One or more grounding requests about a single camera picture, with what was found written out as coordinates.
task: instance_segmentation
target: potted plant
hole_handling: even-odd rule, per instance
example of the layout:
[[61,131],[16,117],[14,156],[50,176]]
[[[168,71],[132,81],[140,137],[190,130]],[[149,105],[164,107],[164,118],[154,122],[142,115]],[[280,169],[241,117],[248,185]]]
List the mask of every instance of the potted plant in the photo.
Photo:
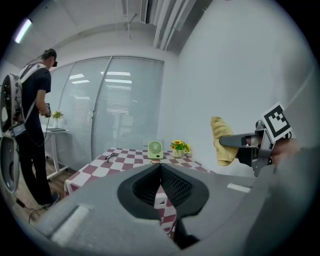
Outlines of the potted plant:
[[52,118],[54,120],[53,121],[53,128],[58,128],[59,126],[61,126],[58,124],[58,120],[62,120],[63,116],[64,116],[64,114],[62,114],[61,111],[54,111],[52,113]]
[[182,140],[174,140],[171,142],[172,156],[174,158],[182,158],[184,154],[190,154],[190,145],[184,143]]

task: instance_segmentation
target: ceiling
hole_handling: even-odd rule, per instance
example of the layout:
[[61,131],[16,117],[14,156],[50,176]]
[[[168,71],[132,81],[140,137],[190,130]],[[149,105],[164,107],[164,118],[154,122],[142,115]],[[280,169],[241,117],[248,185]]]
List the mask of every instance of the ceiling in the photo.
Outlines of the ceiling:
[[[164,22],[161,24],[161,41],[174,5],[179,0],[152,0],[151,2],[157,5],[158,1],[170,1]],[[168,51],[179,52],[182,49],[211,1],[180,1],[182,5],[187,2],[190,9],[193,6],[194,8],[186,14],[187,18],[184,23],[187,26],[183,26],[180,31],[174,31]],[[128,0],[130,30],[152,30],[155,32],[156,25],[140,22],[141,3],[142,0]],[[4,56],[19,68],[41,55],[45,49],[58,49],[72,41],[97,33],[128,30],[126,0],[45,0],[28,18],[31,19],[32,25],[27,33],[20,43],[12,40]]]

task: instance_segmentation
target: man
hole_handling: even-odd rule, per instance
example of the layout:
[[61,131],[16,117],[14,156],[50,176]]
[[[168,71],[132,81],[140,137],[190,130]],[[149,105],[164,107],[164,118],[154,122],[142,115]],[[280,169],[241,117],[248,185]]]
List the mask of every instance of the man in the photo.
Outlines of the man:
[[37,203],[46,207],[55,204],[59,200],[59,194],[54,192],[51,195],[47,180],[45,138],[41,128],[39,112],[47,118],[51,116],[51,111],[45,103],[45,97],[46,93],[51,91],[49,69],[57,64],[56,59],[57,53],[54,49],[44,51],[41,56],[41,63],[46,68],[35,71],[22,84],[22,108],[25,117],[34,101],[35,105],[33,105],[33,109],[25,122],[26,132],[17,138],[20,166],[25,183]]

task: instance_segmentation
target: wooden floor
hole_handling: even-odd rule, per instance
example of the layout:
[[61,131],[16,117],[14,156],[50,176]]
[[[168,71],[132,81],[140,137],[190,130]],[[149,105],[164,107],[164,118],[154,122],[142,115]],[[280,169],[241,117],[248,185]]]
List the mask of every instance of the wooden floor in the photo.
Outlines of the wooden floor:
[[[52,174],[54,172],[55,172],[55,167],[54,167],[53,161],[51,159],[47,159],[46,160],[47,175]],[[51,193],[58,192],[60,196],[60,200],[62,200],[65,197],[65,180],[68,179],[70,176],[72,176],[74,173],[75,173],[74,170],[68,169],[68,171],[64,170],[61,174],[55,176],[54,178],[51,178],[51,182],[49,182]],[[12,210],[12,213],[15,214],[18,218],[26,222],[29,221],[29,215],[33,211],[30,209],[41,208],[41,206],[35,201],[30,191],[28,190],[21,171],[19,175],[18,189],[14,194],[29,209],[22,208],[20,205],[16,203],[15,196],[4,187],[3,182],[0,183],[0,189],[1,189],[2,196],[7,202],[9,208]],[[42,215],[46,214],[47,211],[50,211],[50,210],[42,209],[40,211],[34,212],[31,215],[30,223],[34,225]]]

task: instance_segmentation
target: black t-shirt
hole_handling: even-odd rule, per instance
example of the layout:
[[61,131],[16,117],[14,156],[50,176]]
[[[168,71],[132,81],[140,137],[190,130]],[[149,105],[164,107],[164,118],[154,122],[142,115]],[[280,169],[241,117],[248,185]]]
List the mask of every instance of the black t-shirt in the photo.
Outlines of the black t-shirt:
[[[38,90],[45,90],[46,93],[51,91],[51,74],[46,68],[40,68],[35,71],[22,84],[22,107],[24,117],[27,117],[28,111],[37,97]],[[36,105],[34,105],[30,116],[25,123],[25,128],[31,135],[42,133],[39,110]]]

